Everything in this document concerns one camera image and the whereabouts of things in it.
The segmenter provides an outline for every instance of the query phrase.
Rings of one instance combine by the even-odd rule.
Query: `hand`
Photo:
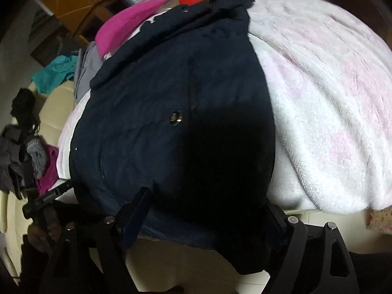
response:
[[[54,241],[58,241],[61,234],[61,225],[53,223],[48,226],[46,233],[38,224],[33,223],[27,229],[27,239],[29,243],[42,253],[52,254],[52,248],[48,242],[48,236]]]

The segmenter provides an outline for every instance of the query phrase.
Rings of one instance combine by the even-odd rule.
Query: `magenta fabric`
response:
[[[143,21],[154,15],[165,2],[152,0],[135,4],[105,22],[95,36],[99,56],[104,57],[120,47]]]
[[[58,157],[58,148],[51,145],[47,145],[43,142],[42,146],[48,156],[48,165],[46,167],[45,174],[41,179],[37,180],[37,190],[39,195],[43,195],[55,184],[58,180],[56,161]]]

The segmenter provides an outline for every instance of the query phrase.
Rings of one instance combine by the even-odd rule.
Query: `teal cloth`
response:
[[[50,94],[62,82],[73,79],[77,56],[59,55],[31,78],[40,94]]]

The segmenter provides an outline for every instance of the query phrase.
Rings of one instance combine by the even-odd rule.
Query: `pink and white fleece blanket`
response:
[[[347,214],[392,205],[392,52],[324,0],[255,0],[249,39],[276,124],[270,200]]]

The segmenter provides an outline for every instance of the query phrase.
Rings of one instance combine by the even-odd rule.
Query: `bolt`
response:
[[[334,230],[334,229],[336,229],[338,226],[336,225],[335,222],[329,221],[329,222],[328,222],[328,227],[329,227],[331,230]]]
[[[111,224],[111,223],[114,222],[115,219],[116,219],[116,218],[115,218],[114,216],[107,216],[107,217],[105,218],[105,223],[106,223],[106,224]]]
[[[289,217],[289,222],[292,224],[296,224],[296,223],[298,223],[298,218],[291,216],[291,217]]]
[[[66,228],[68,231],[71,231],[71,230],[75,229],[75,223],[74,223],[74,222],[69,222],[69,223],[67,223],[67,225],[65,226],[65,228]]]

